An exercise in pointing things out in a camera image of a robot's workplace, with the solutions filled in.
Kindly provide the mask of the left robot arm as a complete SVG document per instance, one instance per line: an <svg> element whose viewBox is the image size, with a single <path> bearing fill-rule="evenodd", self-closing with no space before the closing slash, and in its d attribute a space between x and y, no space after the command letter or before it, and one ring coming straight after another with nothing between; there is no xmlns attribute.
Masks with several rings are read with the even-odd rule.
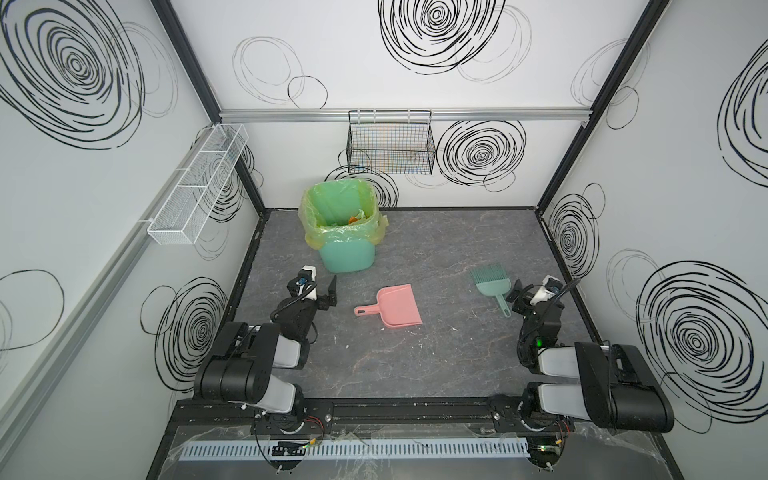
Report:
<svg viewBox="0 0 768 480"><path fill-rule="evenodd" d="M288 282L289 296L267 322L226 323L195 375L193 398L253 408L301 426L306 418L301 387L273 371L306 365L313 344L308 334L318 332L316 314L337 305L337 281L334 276L322 292L316 268L306 265Z"/></svg>

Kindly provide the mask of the teal hand brush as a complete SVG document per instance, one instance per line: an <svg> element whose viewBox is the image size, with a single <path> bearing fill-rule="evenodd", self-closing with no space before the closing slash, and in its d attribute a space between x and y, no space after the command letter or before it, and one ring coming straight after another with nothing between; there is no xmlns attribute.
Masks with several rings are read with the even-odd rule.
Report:
<svg viewBox="0 0 768 480"><path fill-rule="evenodd" d="M470 270L470 275L477 290L484 296L494 298L506 318L512 311L506 301L512 289L512 282L501 264L485 265Z"/></svg>

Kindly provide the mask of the pink plastic dustpan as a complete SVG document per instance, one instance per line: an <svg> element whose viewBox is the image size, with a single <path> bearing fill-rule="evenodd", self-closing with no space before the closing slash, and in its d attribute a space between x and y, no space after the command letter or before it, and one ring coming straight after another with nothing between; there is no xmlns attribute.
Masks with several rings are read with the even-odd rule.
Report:
<svg viewBox="0 0 768 480"><path fill-rule="evenodd" d="M357 317L378 315L391 329L422 324L411 284L380 289L375 304L355 307L354 314Z"/></svg>

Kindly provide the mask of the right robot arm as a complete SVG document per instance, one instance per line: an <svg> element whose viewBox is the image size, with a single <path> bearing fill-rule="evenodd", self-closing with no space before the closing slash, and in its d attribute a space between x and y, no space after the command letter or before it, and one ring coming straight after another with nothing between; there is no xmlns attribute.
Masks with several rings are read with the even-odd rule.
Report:
<svg viewBox="0 0 768 480"><path fill-rule="evenodd" d="M576 285L552 276L539 284L517 280L499 300L504 313L522 317L515 347L520 364L557 380L526 386L518 404L521 421L533 431L579 420L604 429L670 432L673 408L637 347L558 340L562 298Z"/></svg>

